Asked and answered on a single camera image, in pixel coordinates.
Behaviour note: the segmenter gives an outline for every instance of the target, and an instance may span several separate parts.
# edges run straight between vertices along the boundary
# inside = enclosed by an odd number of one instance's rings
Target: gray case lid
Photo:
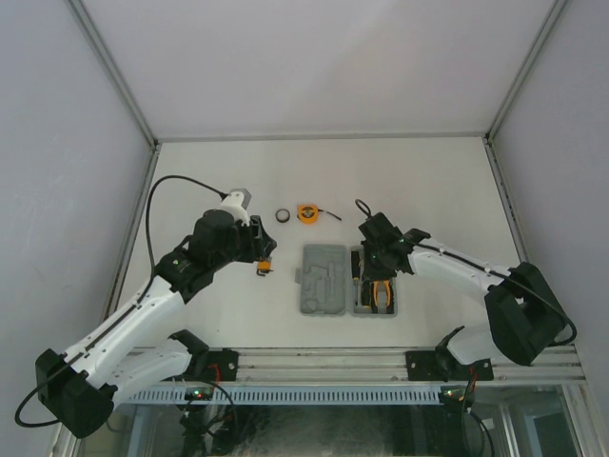
[[[300,308],[305,315],[344,314],[347,303],[347,249],[340,245],[305,245],[303,267],[297,270],[301,285]]]

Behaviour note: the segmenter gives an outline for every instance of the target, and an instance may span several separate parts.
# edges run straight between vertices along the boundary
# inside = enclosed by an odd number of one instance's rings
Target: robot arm
[[[277,244],[260,217],[247,215],[249,199],[247,190],[233,190],[218,209],[206,211],[192,235],[165,255],[150,279],[101,326],[62,354],[47,349],[38,357],[39,400],[77,438],[99,428],[134,393],[196,368],[207,346],[186,330],[160,348],[125,357],[150,328],[209,286],[216,271],[232,262],[269,258]]]
[[[506,268],[481,262],[445,248],[422,230],[402,233],[384,214],[372,215],[363,202],[356,204],[368,216],[360,225],[364,280],[389,279],[398,271],[418,274],[444,281],[486,307],[488,323],[457,328],[436,347],[438,364],[447,377],[456,364],[471,365],[501,354],[529,366],[542,350],[554,345],[567,324],[574,329],[533,265],[522,262]]]

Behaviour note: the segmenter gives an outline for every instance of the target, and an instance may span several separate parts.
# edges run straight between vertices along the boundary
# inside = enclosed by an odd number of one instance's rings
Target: black tape roll
[[[289,211],[285,208],[279,208],[275,213],[275,219],[277,219],[277,222],[280,224],[285,224],[287,221],[289,221],[289,217]]]

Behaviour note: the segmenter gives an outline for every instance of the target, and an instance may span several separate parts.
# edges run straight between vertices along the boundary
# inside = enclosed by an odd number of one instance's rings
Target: black mounting bracket
[[[490,359],[480,360],[472,365],[456,365],[447,376],[438,364],[435,349],[409,350],[406,353],[408,381],[469,381],[472,369],[478,373],[478,381],[495,379]]]
[[[239,352],[231,349],[211,350],[207,354],[207,366],[211,365],[220,370],[221,381],[234,382],[239,369]]]

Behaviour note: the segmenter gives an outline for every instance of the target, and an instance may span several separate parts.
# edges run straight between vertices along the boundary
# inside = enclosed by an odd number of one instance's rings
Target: gray tool case
[[[362,250],[362,247],[355,247],[353,250]],[[355,306],[350,250],[345,246],[304,245],[303,266],[296,270],[296,282],[301,285],[300,310],[304,315],[340,316],[346,309],[359,317],[388,318],[396,315],[395,295],[391,313],[373,313],[370,307]],[[395,278],[391,279],[391,286],[395,293]],[[361,284],[358,284],[357,293],[361,305]]]

